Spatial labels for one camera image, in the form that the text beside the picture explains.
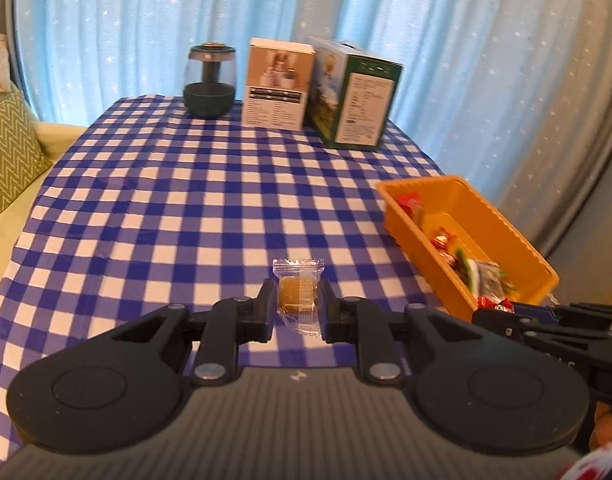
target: product box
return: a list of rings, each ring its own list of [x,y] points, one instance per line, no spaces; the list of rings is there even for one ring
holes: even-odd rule
[[[377,150],[403,67],[347,43],[310,37],[308,115],[326,146]]]
[[[309,44],[252,38],[242,125],[300,130],[314,54]]]

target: candy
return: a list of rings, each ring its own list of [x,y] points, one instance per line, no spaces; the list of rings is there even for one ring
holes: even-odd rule
[[[397,203],[419,229],[423,225],[423,207],[419,193],[406,193],[397,197]]]
[[[313,312],[317,305],[317,283],[311,276],[279,279],[278,306],[285,314]]]
[[[612,442],[582,456],[559,480],[612,480]]]
[[[464,282],[464,284],[468,287],[468,290],[472,290],[472,276],[470,274],[470,266],[468,266],[468,259],[463,249],[458,248],[455,251],[455,259],[457,260],[454,267],[455,272],[457,272],[459,279]]]
[[[476,299],[476,304],[479,308],[491,308],[494,310],[501,310],[502,312],[509,312],[514,314],[514,306],[508,300],[500,301],[499,303],[495,303],[490,298],[486,296],[480,296]]]
[[[482,262],[481,260],[467,259],[470,272],[473,276],[472,292],[475,298],[485,296],[499,304],[505,299],[503,287],[499,281],[499,266],[493,262]]]
[[[503,270],[499,271],[499,281],[502,284],[503,293],[505,294],[505,297],[510,300],[513,300],[517,296],[517,289],[515,288],[514,283],[511,282],[510,278],[508,277],[508,274],[503,272]]]
[[[454,233],[448,231],[445,227],[439,228],[439,233],[430,239],[430,243],[438,251],[448,252],[448,244],[454,240]]]
[[[277,312],[290,330],[321,335],[317,283],[323,270],[323,260],[273,260],[273,274],[279,278]]]

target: caramel candy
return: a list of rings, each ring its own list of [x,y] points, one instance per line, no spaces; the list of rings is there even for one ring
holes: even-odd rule
[[[278,303],[286,314],[313,312],[317,305],[317,283],[310,276],[280,278]]]

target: glass humidifier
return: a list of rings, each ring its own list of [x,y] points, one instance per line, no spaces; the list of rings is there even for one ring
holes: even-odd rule
[[[188,54],[183,103],[194,117],[224,115],[235,100],[235,49],[223,43],[193,46]]]

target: metal screw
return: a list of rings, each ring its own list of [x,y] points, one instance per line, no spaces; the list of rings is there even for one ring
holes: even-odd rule
[[[375,379],[386,381],[399,377],[401,368],[392,363],[377,363],[371,366],[371,375]]]
[[[206,381],[214,381],[224,377],[226,368],[219,363],[204,363],[195,368],[195,375]]]

